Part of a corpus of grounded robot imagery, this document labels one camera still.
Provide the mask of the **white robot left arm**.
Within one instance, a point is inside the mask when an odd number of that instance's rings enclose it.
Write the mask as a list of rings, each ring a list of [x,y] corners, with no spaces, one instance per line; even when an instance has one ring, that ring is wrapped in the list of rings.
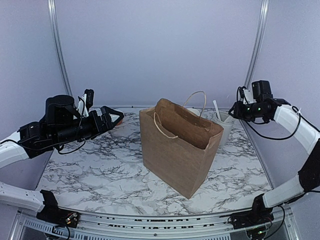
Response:
[[[60,155],[66,144],[87,140],[112,130],[123,118],[121,111],[107,106],[100,108],[101,115],[93,106],[94,91],[85,90],[78,105],[70,95],[56,95],[45,102],[45,114],[39,121],[30,122],[0,142],[0,166],[33,159],[46,152],[57,150]],[[63,210],[51,191],[26,190],[0,184],[0,202],[36,212],[36,217],[50,223],[64,222],[72,225],[79,214]]]

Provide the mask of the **brown paper bag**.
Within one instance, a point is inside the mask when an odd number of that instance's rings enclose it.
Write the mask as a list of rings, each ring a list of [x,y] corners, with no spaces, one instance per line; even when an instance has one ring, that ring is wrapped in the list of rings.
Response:
[[[140,110],[139,124],[143,165],[190,199],[209,173],[223,127],[165,98]]]

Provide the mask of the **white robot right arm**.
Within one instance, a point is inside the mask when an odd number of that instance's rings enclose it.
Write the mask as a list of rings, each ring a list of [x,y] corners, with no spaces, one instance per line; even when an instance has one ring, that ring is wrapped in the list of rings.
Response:
[[[248,211],[234,213],[230,217],[236,228],[246,225],[261,224],[273,219],[273,208],[281,207],[302,198],[320,186],[320,130],[308,121],[301,111],[283,98],[274,97],[267,80],[258,80],[237,88],[236,102],[228,114],[241,120],[254,132],[257,119],[261,125],[275,122],[289,133],[286,137],[270,137],[258,134],[259,137],[271,141],[297,140],[307,153],[302,168],[290,180],[280,186],[256,196]]]

